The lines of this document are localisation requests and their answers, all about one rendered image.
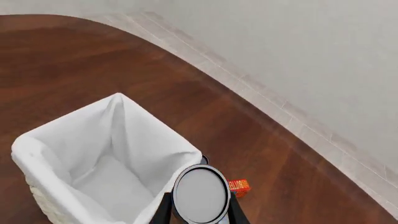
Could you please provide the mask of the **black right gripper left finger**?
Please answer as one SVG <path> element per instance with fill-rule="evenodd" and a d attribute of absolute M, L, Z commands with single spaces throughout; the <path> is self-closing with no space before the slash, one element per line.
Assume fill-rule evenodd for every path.
<path fill-rule="evenodd" d="M 172 194 L 167 192 L 162 197 L 162 201 L 158 206 L 154 216 L 150 220 L 149 224 L 170 224 L 170 218 L 172 213 Z"/>

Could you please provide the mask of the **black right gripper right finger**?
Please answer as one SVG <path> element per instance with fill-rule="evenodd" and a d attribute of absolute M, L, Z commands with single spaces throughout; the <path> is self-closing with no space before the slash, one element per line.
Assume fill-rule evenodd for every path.
<path fill-rule="evenodd" d="M 250 224 L 236 197 L 229 201 L 229 224 Z"/>

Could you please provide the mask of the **tin with grey lid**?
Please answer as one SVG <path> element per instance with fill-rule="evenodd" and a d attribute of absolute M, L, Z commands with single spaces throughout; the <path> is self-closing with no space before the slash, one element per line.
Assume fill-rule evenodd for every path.
<path fill-rule="evenodd" d="M 184 169 L 172 189 L 174 215 L 183 224 L 219 224 L 228 212 L 230 199 L 224 175 L 204 164 Z"/>

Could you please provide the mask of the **white lined woven basket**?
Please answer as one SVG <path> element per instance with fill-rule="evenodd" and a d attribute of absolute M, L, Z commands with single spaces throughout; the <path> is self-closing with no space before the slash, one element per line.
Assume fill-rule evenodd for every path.
<path fill-rule="evenodd" d="M 179 173 L 202 158 L 121 93 L 22 134 L 11 156 L 52 224 L 149 224 Z"/>

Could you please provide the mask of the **red orange printed food box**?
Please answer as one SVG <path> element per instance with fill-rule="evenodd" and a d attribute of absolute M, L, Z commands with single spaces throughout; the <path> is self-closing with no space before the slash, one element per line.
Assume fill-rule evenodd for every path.
<path fill-rule="evenodd" d="M 228 180 L 230 191 L 237 197 L 244 197 L 250 190 L 251 187 L 246 179 L 239 180 Z"/>

